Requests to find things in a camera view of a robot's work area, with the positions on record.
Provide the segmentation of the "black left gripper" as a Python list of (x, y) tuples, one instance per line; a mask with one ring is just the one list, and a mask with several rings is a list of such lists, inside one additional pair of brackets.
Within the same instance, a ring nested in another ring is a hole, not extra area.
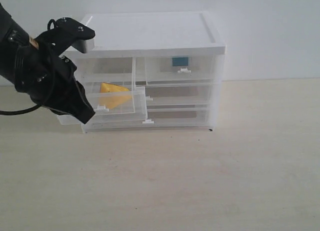
[(27, 114), (43, 107), (87, 124), (96, 112), (85, 88), (75, 79), (76, 69), (72, 61), (59, 57), (50, 47), (19, 47), (14, 57), (14, 87), (28, 94), (35, 105), (15, 113)]

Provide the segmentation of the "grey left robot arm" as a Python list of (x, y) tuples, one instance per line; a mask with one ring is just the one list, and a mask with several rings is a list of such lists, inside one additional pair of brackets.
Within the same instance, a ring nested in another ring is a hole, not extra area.
[(77, 66), (63, 52), (73, 47), (86, 54), (96, 33), (70, 17), (50, 19), (47, 30), (32, 38), (12, 16), (0, 9), (0, 75), (19, 93), (28, 94), (34, 106), (17, 111), (1, 111), (17, 116), (41, 107), (56, 115), (71, 115), (86, 124), (95, 111), (76, 80)]

